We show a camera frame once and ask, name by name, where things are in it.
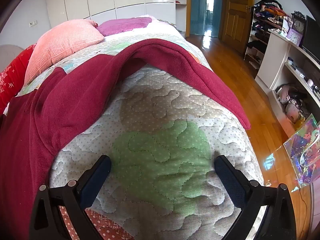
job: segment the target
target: black clamp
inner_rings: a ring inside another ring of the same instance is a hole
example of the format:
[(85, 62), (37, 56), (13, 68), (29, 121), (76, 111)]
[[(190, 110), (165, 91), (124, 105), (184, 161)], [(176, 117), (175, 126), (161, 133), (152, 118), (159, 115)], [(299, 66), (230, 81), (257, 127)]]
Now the black clamp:
[[(223, 240), (245, 240), (261, 206), (267, 206), (255, 240), (296, 240), (296, 224), (288, 187), (263, 187), (248, 180), (224, 155), (214, 160), (214, 168), (239, 216)], [(29, 240), (71, 240), (59, 206), (65, 206), (80, 240), (102, 240), (85, 208), (91, 207), (111, 170), (110, 158), (103, 155), (78, 181), (64, 187), (42, 185), (37, 193), (29, 228)]]
[(40, 186), (33, 205), (30, 240), (71, 240), (59, 206), (64, 206), (80, 240), (103, 240), (88, 218), (85, 209), (91, 207), (111, 171), (111, 161), (102, 155), (78, 181), (64, 187)]
[(285, 184), (274, 188), (261, 186), (256, 180), (249, 181), (224, 155), (216, 157), (214, 169), (233, 204), (241, 208), (222, 240), (245, 240), (261, 206), (267, 209), (254, 240), (297, 239), (292, 200)]

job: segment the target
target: television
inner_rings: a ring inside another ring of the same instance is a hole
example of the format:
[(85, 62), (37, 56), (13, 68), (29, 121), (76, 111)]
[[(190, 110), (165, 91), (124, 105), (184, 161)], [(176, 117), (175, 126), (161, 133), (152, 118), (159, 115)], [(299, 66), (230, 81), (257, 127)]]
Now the television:
[(308, 15), (302, 48), (313, 57), (315, 61), (320, 63), (320, 27), (317, 22)]

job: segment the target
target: screw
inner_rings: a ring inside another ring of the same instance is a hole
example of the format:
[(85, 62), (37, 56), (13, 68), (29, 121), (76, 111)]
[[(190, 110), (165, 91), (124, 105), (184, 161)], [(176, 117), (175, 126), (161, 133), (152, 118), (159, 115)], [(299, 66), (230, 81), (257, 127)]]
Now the screw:
[(283, 190), (286, 190), (286, 189), (288, 188), (287, 185), (286, 185), (286, 184), (283, 184), (283, 183), (280, 184), (280, 187), (281, 187)]
[(73, 179), (73, 180), (70, 180), (69, 182), (68, 182), (68, 186), (69, 187), (73, 187), (74, 185), (76, 185), (77, 184), (77, 182)]
[(254, 186), (254, 187), (257, 187), (257, 186), (259, 186), (259, 182), (257, 182), (256, 180), (250, 180), (250, 184), (252, 185), (252, 186)]
[(45, 189), (46, 189), (46, 185), (41, 185), (39, 188), (40, 191), (44, 191)]

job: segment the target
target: red quilt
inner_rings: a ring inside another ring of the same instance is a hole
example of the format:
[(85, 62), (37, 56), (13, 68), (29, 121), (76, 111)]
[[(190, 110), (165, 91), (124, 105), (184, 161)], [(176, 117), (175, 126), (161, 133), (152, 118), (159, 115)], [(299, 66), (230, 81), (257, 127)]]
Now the red quilt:
[(116, 56), (97, 55), (68, 75), (58, 67), (38, 90), (13, 98), (8, 116), (0, 118), (0, 235), (4, 239), (28, 239), (33, 201), (55, 156), (100, 117), (116, 83), (146, 63), (196, 88), (250, 128), (239, 101), (221, 79), (169, 41), (144, 40)]

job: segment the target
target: wooden floor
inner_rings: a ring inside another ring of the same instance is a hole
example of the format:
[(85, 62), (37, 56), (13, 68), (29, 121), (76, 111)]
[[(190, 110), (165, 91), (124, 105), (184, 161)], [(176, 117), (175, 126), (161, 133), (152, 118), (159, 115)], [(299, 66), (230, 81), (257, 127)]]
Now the wooden floor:
[(254, 81), (253, 68), (218, 38), (191, 35), (187, 41), (201, 49), (212, 70), (239, 99), (251, 123), (247, 134), (259, 161), (265, 185), (277, 187), (279, 183), (287, 184), (292, 191), (297, 239), (306, 239), (311, 217), (310, 187), (301, 190), (296, 188), (296, 176), (282, 146), (288, 137), (274, 116), (267, 95)]

